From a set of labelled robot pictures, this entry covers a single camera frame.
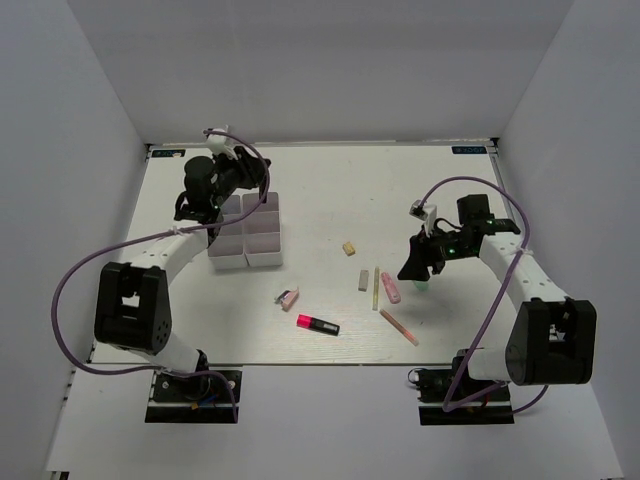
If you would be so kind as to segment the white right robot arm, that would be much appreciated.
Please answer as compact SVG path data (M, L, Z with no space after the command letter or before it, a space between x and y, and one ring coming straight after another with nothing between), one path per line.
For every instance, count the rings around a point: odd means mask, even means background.
M523 245L516 223L498 218L485 194L457 202L459 224L440 228L435 206L415 201L412 216L422 222L410 239L410 256L399 278L428 281L454 260L478 258L500 282L500 293L516 311L503 347L459 351L449 388L454 400L472 399L493 384L572 385L590 381L597 313L553 282Z

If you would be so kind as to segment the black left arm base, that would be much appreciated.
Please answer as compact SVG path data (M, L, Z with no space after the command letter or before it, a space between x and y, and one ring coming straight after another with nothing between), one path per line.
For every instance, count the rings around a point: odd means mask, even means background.
M154 374L146 407L148 424L234 424L239 413L242 375L238 369L220 370L232 389L215 376L179 379Z

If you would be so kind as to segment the yellow beige eraser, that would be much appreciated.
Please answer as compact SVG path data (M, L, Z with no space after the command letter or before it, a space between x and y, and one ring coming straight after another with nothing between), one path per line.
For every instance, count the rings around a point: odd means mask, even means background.
M356 253L354 246L350 242L344 243L342 248L347 256L352 256Z

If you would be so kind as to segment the pink black highlighter marker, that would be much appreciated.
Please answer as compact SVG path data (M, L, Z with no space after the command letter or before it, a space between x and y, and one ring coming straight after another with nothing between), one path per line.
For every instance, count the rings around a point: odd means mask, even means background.
M331 336L338 336L340 332L340 326L337 324L302 314L297 317L296 326Z

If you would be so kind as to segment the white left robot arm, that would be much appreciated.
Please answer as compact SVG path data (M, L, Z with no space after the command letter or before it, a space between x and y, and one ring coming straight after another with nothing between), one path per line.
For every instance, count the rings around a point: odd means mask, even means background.
M186 160L178 231L107 264L95 337L180 371L199 399L220 364L383 364L399 354L356 292L359 265L396 264L404 204L440 162L424 147L243 147Z

